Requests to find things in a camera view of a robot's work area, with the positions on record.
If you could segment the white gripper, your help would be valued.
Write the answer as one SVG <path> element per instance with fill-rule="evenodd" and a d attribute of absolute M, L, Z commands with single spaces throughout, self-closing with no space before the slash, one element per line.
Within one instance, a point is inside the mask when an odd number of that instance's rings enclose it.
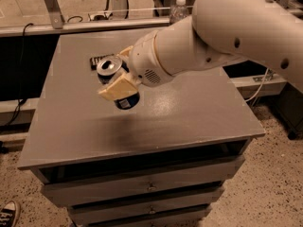
<path fill-rule="evenodd" d="M 130 71 L 142 84 L 149 87 L 156 87 L 173 80 L 173 76 L 161 66 L 157 58 L 156 35 L 157 30 L 154 30 L 141 37 L 134 46 L 130 45 L 116 54 L 122 61 L 128 61 Z M 130 73 L 118 73 L 99 88 L 98 95 L 109 101 L 135 95 L 140 85 L 138 79 Z"/>

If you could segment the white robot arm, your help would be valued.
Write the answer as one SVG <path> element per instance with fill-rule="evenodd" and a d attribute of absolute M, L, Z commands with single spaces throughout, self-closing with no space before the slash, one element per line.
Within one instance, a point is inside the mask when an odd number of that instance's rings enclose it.
<path fill-rule="evenodd" d="M 253 61 L 303 91 L 303 21 L 273 0 L 195 0 L 185 19 L 101 62 L 114 71 L 98 94 L 132 96 L 187 71 Z"/>

